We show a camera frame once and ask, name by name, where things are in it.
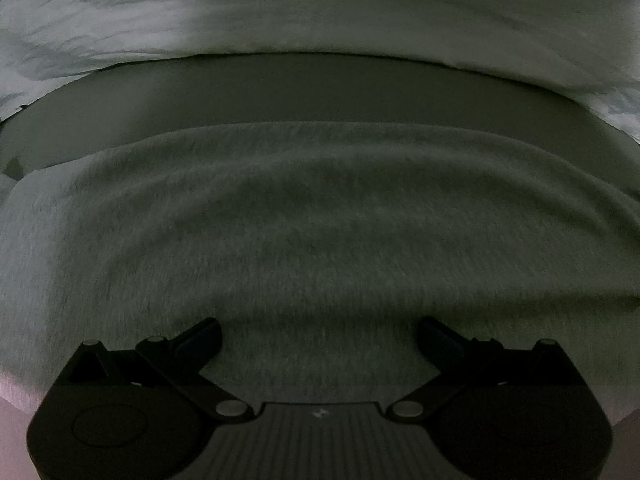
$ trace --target white fabric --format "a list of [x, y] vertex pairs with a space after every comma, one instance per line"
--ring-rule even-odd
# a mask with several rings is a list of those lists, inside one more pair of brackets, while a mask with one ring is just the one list
[[383, 406], [437, 375], [412, 322], [557, 339], [640, 407], [640, 202], [530, 144], [408, 124], [170, 132], [27, 174], [0, 206], [0, 396], [33, 414], [85, 339], [220, 320], [245, 398]]
[[0, 0], [0, 120], [117, 63], [295, 51], [532, 82], [640, 142], [640, 0]]

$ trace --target gray surface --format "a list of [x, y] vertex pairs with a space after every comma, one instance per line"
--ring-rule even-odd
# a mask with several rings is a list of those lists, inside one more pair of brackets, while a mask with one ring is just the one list
[[640, 190], [640, 146], [568, 99], [423, 62], [336, 54], [194, 56], [93, 73], [6, 121], [0, 168], [21, 178], [167, 131], [280, 120], [485, 130]]

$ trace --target towel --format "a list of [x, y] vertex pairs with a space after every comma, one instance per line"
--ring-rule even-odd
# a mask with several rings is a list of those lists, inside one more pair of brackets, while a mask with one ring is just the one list
[[420, 124], [167, 132], [5, 177], [0, 396], [33, 415], [78, 345], [205, 317], [247, 400], [386, 406], [439, 371], [415, 321], [556, 339], [612, 424], [640, 406], [640, 202], [535, 146]]

